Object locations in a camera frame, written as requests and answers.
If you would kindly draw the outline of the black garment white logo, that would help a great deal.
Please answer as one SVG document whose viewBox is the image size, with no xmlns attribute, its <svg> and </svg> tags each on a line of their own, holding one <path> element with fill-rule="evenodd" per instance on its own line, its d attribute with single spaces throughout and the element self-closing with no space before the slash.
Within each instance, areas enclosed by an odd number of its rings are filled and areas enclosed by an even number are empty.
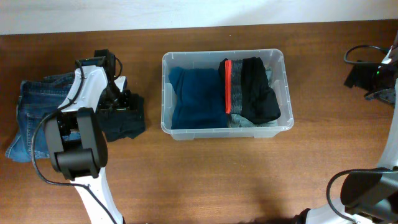
<svg viewBox="0 0 398 224">
<path fill-rule="evenodd" d="M 99 126 L 107 142 L 134 139 L 146 130 L 144 98 L 126 90 L 121 99 L 121 104 L 116 108 L 100 105 L 96 110 Z"/>
</svg>

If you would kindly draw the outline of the dark blue jeans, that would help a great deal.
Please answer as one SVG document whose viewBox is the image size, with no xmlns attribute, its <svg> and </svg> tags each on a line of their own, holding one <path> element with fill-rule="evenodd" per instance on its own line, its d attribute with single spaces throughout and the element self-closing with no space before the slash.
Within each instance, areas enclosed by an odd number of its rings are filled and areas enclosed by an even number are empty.
<svg viewBox="0 0 398 224">
<path fill-rule="evenodd" d="M 35 137 L 35 158 L 49 158 L 49 150 L 42 128 L 34 131 L 42 118 L 61 105 L 75 79 L 73 73 L 52 75 L 39 81 L 24 80 L 20 85 L 17 102 L 19 130 L 6 151 L 6 157 L 14 162 L 30 162 L 32 138 Z"/>
</svg>

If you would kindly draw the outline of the teal blue shirt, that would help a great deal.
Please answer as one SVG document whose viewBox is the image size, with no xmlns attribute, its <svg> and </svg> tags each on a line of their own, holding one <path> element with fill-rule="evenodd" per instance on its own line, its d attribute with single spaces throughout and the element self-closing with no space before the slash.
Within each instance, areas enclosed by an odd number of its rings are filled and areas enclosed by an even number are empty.
<svg viewBox="0 0 398 224">
<path fill-rule="evenodd" d="M 172 129 L 227 128 L 224 82 L 212 68 L 174 67 L 169 81 L 177 96 Z"/>
</svg>

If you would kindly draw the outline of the black shorts red grey waistband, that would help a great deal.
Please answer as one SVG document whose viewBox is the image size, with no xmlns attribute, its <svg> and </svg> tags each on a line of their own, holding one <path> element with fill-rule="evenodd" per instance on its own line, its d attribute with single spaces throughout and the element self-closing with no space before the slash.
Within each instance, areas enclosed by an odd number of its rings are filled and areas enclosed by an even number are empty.
<svg viewBox="0 0 398 224">
<path fill-rule="evenodd" d="M 275 121 L 281 116 L 261 58 L 226 58 L 220 62 L 218 73 L 224 82 L 227 115 L 240 115 L 255 125 Z"/>
</svg>

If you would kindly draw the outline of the light blue jeans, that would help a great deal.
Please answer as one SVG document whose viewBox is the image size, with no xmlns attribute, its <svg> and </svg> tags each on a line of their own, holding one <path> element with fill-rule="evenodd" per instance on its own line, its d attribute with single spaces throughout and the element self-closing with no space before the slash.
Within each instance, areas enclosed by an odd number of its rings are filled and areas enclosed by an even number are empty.
<svg viewBox="0 0 398 224">
<path fill-rule="evenodd" d="M 233 63 L 226 72 L 226 113 L 231 128 L 277 126 L 281 116 L 263 63 Z"/>
</svg>

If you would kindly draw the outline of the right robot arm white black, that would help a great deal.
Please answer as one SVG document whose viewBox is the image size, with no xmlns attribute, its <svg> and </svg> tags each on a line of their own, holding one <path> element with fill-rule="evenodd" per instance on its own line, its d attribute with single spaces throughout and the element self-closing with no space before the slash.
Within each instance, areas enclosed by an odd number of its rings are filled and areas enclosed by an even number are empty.
<svg viewBox="0 0 398 224">
<path fill-rule="evenodd" d="M 397 106 L 397 42 L 381 48 L 379 63 L 350 61 L 345 86 L 366 90 L 366 100 Z M 307 208 L 292 223 L 397 223 L 397 115 L 376 168 L 351 169 L 335 174 L 326 186 L 326 205 Z"/>
</svg>

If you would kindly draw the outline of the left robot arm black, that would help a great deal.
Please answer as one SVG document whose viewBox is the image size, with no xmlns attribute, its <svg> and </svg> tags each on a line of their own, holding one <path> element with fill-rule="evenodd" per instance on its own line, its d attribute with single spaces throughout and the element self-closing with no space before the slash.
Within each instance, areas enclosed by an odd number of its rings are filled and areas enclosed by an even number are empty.
<svg viewBox="0 0 398 224">
<path fill-rule="evenodd" d="M 40 123 L 53 169 L 67 187 L 74 187 L 92 223 L 124 223 L 108 181 L 108 148 L 97 116 L 114 126 L 128 126 L 140 118 L 143 100 L 125 88 L 126 78 L 116 70 L 121 62 L 108 49 L 75 62 L 75 79 L 63 103 Z"/>
</svg>

